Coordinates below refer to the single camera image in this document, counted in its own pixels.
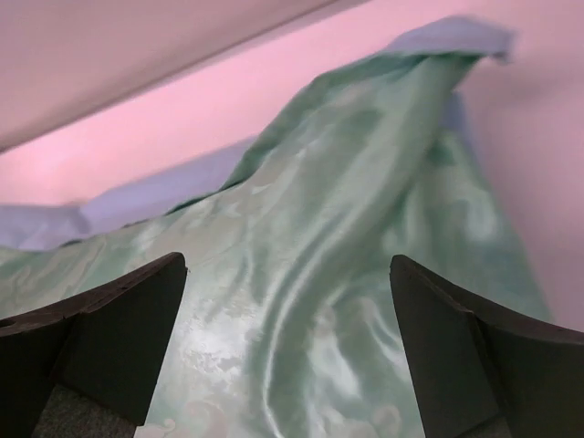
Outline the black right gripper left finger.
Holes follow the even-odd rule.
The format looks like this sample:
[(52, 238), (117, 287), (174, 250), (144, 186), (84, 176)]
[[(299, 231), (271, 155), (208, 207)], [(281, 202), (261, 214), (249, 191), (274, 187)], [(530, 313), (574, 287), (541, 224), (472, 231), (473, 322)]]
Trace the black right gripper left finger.
[(4, 437), (132, 437), (145, 423), (183, 298), (169, 253), (1, 321)]

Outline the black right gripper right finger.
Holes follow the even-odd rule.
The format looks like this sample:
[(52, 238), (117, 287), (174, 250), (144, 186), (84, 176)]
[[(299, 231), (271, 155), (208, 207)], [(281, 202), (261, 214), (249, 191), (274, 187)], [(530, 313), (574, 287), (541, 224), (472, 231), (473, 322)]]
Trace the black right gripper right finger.
[(583, 434), (583, 335), (465, 290), (405, 255), (390, 283), (428, 437)]

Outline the light blue pillowcase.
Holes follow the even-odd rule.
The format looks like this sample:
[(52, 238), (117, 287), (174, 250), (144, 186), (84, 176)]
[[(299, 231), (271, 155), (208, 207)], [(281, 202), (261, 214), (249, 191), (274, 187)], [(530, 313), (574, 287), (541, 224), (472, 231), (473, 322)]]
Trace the light blue pillowcase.
[(140, 437), (422, 436), (393, 256), (550, 316), (455, 90), (512, 43), (450, 16), (315, 78), (174, 211), (52, 251), (3, 249), (2, 315), (179, 252), (188, 277)]

